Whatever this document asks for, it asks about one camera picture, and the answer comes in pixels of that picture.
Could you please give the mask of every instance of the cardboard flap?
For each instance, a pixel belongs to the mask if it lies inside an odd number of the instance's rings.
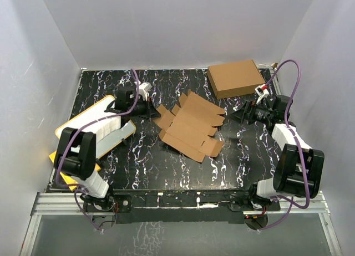
[[[187,101],[187,95],[182,93],[180,96],[179,96],[179,103],[180,103],[180,106],[182,107],[185,102]]]
[[[206,99],[202,98],[200,95],[195,94],[193,91],[188,90],[187,91],[188,98],[193,100],[196,104],[199,104],[209,110],[211,110],[214,114],[217,115],[224,115],[225,110],[209,101]]]
[[[176,120],[187,122],[191,127],[193,127],[196,131],[199,131],[203,134],[213,136],[217,128],[211,127],[208,123],[191,116],[184,109],[179,108],[178,105],[175,105],[172,110],[173,114],[176,117]]]
[[[161,118],[154,122],[161,128],[160,139],[187,157],[203,162],[205,155],[216,157],[224,142],[213,139],[221,126],[224,109],[199,97],[192,91],[179,96],[180,106],[175,105],[170,112],[163,105],[157,108]]]
[[[194,95],[196,95],[196,94],[194,94],[193,92],[190,92],[189,96],[186,96],[185,94],[181,94],[179,96],[179,103],[180,103],[181,108],[183,110],[185,110],[186,112],[188,112],[191,116],[193,116],[197,119],[203,120],[204,122],[206,122],[208,125],[210,125],[212,127],[222,126],[223,121],[224,121],[224,117],[216,114],[215,112],[213,112],[212,110],[207,108],[203,104],[204,102],[200,102],[200,101],[196,102],[196,100],[198,100],[198,98],[191,97]]]
[[[160,105],[157,108],[157,111],[160,113],[161,117],[153,120],[153,122],[155,122],[161,129],[167,130],[175,116],[166,109],[164,105]]]
[[[201,152],[205,155],[216,157],[222,150],[223,144],[223,141],[217,141],[216,139],[208,137],[202,144]]]
[[[197,149],[166,133],[164,130],[159,133],[159,137],[163,142],[182,152],[184,155],[195,160],[196,162],[202,163],[204,161],[204,153],[199,152]]]
[[[184,106],[182,107],[187,113],[191,115],[191,117],[195,117],[197,119],[202,119],[211,127],[222,126],[224,117],[220,115],[216,115],[211,110],[198,105],[193,104],[193,102],[185,102]]]

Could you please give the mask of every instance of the gray floor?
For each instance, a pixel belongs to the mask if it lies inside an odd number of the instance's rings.
[[[270,215],[270,222],[280,216]],[[158,222],[116,224],[100,234],[82,216],[43,216],[32,256],[69,254],[331,255],[318,214],[290,214],[262,233],[243,224]]]

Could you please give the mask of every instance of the brown cardboard box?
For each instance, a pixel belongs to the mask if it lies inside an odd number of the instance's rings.
[[[161,140],[200,163],[205,155],[216,157],[224,142],[211,136],[216,127],[223,124],[224,109],[190,90],[179,97],[179,103],[180,106],[175,105],[171,112],[162,105],[157,109],[161,118],[154,122],[161,128]]]
[[[265,83],[253,60],[209,66],[207,75],[218,99],[252,94]]]

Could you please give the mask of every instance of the black marble table surface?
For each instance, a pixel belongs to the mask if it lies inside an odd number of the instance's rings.
[[[268,69],[260,69],[270,78]],[[138,70],[140,81],[152,84],[150,95],[156,107],[172,109],[178,96],[188,89],[222,107],[226,117],[254,94],[217,100],[206,69]],[[78,115],[117,88],[132,85],[129,70],[84,71],[71,117]],[[224,141],[216,158],[198,163],[163,143],[160,129],[152,121],[132,118],[136,133],[101,158],[100,175],[115,190],[229,190],[248,189],[260,179],[270,178],[281,153],[263,124],[243,124],[226,118],[215,138]],[[61,190],[51,182],[47,191]]]

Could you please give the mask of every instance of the white wall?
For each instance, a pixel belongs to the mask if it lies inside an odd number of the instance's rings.
[[[80,67],[281,59],[312,0],[44,0]]]
[[[355,0],[314,0],[283,59],[303,76],[291,108],[298,132],[326,156],[322,184],[344,255],[355,255]],[[289,94],[296,68],[280,70]]]
[[[0,255],[18,255],[80,69],[43,0],[0,0]]]

